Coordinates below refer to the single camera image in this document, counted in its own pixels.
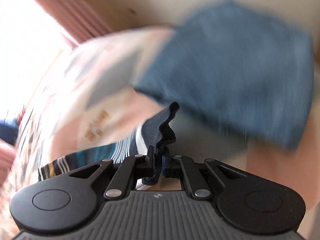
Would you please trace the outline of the navy striped shirt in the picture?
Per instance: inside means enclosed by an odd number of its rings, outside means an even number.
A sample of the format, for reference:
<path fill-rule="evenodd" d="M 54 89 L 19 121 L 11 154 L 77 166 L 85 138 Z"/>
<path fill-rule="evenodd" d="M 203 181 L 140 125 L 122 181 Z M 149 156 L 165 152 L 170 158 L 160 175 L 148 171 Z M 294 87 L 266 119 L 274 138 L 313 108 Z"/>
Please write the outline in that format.
<path fill-rule="evenodd" d="M 131 155 L 147 155 L 151 146 L 155 158 L 155 174 L 150 178 L 139 179 L 137 188 L 156 185 L 162 172 L 162 157 L 169 153 L 168 145 L 176 141 L 176 135 L 169 124 L 179 108 L 178 103 L 171 103 L 138 125 L 128 137 L 119 142 L 81 150 L 49 162 L 38 168 L 38 180 L 43 181 L 103 159 L 112 159 L 115 164 L 120 164 Z"/>

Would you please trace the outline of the pink grey checkered quilt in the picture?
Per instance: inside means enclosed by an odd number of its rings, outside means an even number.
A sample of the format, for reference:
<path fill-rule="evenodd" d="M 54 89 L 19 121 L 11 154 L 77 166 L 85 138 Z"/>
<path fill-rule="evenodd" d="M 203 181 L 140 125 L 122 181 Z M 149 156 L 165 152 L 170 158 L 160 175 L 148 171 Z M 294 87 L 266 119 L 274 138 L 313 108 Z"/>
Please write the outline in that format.
<path fill-rule="evenodd" d="M 1 161 L 13 158 L 1 172 L 1 239 L 12 239 L 18 227 L 9 211 L 14 194 L 38 180 L 39 167 L 54 174 L 67 155 L 121 159 L 123 147 L 135 138 L 141 122 L 161 106 L 137 94 L 130 85 L 172 35 L 164 28 L 123 31 L 92 39 L 72 52 L 68 69 L 31 103 L 22 118 L 14 148 L 1 145 Z M 311 110 L 298 150 L 289 156 L 265 144 L 250 144 L 214 133 L 204 124 L 178 113 L 171 123 L 177 141 L 172 153 L 195 161 L 217 158 L 296 190 L 307 213 L 299 232 L 315 237 L 319 203 L 319 103 Z"/>

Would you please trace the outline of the pink curtain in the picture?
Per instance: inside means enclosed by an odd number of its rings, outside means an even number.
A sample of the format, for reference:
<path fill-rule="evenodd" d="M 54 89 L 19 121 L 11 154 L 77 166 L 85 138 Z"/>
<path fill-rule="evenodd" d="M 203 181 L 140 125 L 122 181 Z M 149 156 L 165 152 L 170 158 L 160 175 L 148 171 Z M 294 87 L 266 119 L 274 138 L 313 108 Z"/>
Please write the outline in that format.
<path fill-rule="evenodd" d="M 78 44 L 113 30 L 84 0 L 35 0 Z"/>

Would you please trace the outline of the folded blue jeans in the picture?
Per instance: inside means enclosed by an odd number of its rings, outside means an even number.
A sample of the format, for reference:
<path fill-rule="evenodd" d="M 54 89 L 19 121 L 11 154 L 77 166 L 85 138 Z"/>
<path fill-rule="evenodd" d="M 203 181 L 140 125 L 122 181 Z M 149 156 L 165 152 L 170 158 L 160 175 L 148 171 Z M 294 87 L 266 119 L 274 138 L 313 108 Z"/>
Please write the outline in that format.
<path fill-rule="evenodd" d="M 313 72 L 310 33 L 218 0 L 174 31 L 133 86 L 218 132 L 293 150 L 310 113 Z"/>

